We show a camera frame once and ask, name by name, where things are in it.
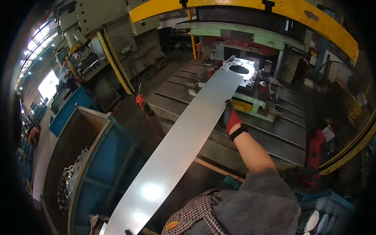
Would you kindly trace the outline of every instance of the red cylinder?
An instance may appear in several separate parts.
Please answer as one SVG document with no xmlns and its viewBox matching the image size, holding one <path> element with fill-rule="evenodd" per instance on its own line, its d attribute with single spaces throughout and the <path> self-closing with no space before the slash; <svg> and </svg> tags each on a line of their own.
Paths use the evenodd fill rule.
<svg viewBox="0 0 376 235">
<path fill-rule="evenodd" d="M 222 67 L 222 65 L 223 65 L 223 58 L 217 58 L 215 64 L 216 64 L 218 67 Z"/>
<path fill-rule="evenodd" d="M 207 77 L 211 77 L 211 76 L 213 76 L 213 74 L 214 74 L 214 68 L 208 68 L 207 70 L 206 70 L 206 76 Z"/>
<path fill-rule="evenodd" d="M 268 90 L 268 85 L 266 84 L 266 82 L 261 81 L 258 90 L 260 94 L 264 94 Z"/>
</svg>

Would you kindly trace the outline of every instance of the glove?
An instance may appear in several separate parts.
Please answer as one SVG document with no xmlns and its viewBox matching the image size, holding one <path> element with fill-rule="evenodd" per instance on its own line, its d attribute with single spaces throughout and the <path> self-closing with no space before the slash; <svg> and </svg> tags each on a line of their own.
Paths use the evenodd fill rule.
<svg viewBox="0 0 376 235">
<path fill-rule="evenodd" d="M 229 134 L 230 129 L 237 123 L 242 123 L 239 118 L 236 110 L 232 104 L 232 99 L 226 100 L 226 107 L 222 114 L 222 125 L 226 128 L 226 134 Z"/>
</svg>

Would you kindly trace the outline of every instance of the plaid apron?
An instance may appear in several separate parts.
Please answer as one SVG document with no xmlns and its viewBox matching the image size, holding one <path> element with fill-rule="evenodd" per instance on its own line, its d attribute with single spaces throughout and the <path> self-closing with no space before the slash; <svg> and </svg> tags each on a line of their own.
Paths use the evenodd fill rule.
<svg viewBox="0 0 376 235">
<path fill-rule="evenodd" d="M 161 235 L 180 235 L 203 219 L 215 235 L 228 235 L 215 218 L 211 196 L 220 189 L 208 190 L 187 202 L 167 221 Z"/>
</svg>

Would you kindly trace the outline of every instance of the oval badge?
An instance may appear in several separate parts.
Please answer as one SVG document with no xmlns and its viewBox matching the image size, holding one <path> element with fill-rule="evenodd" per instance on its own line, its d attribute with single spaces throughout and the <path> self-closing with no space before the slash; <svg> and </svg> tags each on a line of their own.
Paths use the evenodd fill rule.
<svg viewBox="0 0 376 235">
<path fill-rule="evenodd" d="M 166 225 L 165 229 L 172 229 L 173 227 L 176 227 L 179 224 L 179 221 L 174 221 Z"/>
</svg>

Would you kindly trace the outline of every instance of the yellow label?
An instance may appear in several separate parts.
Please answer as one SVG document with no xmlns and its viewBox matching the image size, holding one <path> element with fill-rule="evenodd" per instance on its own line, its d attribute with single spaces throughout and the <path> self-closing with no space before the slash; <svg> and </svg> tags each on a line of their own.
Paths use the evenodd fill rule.
<svg viewBox="0 0 376 235">
<path fill-rule="evenodd" d="M 242 102 L 242 101 L 233 100 L 233 104 L 234 104 L 234 108 L 237 109 L 237 110 L 241 110 L 241 111 L 244 111 L 244 112 L 251 112 L 251 110 L 252 110 L 252 105 L 247 104 L 247 103 Z"/>
<path fill-rule="evenodd" d="M 174 221 L 166 225 L 166 229 L 172 229 L 173 227 L 176 227 L 179 224 L 179 221 Z"/>
</svg>

